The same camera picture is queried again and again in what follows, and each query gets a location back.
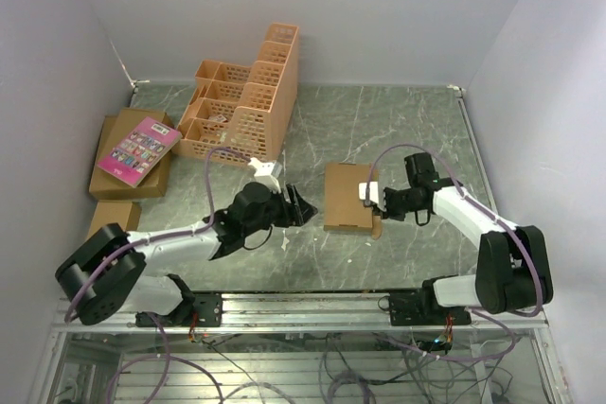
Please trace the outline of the brown cardboard box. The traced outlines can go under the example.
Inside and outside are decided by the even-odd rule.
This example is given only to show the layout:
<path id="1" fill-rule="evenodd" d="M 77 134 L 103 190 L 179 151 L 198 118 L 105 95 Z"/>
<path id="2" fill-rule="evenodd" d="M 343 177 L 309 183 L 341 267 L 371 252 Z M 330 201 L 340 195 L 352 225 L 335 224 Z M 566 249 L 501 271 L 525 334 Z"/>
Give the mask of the brown cardboard box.
<path id="1" fill-rule="evenodd" d="M 379 215 L 364 206 L 371 164 L 328 163 L 325 167 L 324 230 L 370 235 L 383 233 Z"/>

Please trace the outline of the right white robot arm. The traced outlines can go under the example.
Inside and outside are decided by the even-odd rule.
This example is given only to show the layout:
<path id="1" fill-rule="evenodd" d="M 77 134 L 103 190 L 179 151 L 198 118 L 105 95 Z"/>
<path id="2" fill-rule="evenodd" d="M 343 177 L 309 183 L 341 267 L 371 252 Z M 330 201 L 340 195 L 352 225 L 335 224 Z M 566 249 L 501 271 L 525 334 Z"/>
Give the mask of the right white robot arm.
<path id="1" fill-rule="evenodd" d="M 375 192 L 362 184 L 365 201 L 384 220 L 415 218 L 422 227 L 433 217 L 448 221 L 477 249 L 475 273 L 425 281 L 417 302 L 419 317 L 434 325 L 451 308 L 483 309 L 489 314 L 534 317 L 553 299 L 553 284 L 543 232 L 534 225 L 505 220 L 475 199 L 457 179 L 441 177 L 433 156 L 404 158 L 409 187 Z"/>

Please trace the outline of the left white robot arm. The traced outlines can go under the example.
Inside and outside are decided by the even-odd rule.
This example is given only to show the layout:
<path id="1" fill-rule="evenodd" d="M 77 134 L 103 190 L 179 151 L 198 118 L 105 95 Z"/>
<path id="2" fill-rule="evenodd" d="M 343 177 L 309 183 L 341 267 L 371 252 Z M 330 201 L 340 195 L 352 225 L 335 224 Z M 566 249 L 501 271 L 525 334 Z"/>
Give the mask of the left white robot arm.
<path id="1" fill-rule="evenodd" d="M 106 224 L 55 272 L 70 302 L 64 320 L 97 325 L 131 310 L 183 325 L 196 310 L 194 293 L 178 275 L 159 271 L 227 257 L 246 249 L 246 239 L 259 231 L 301 227 L 316 213 L 292 184 L 274 192 L 252 182 L 228 207 L 181 229 L 127 232 Z"/>

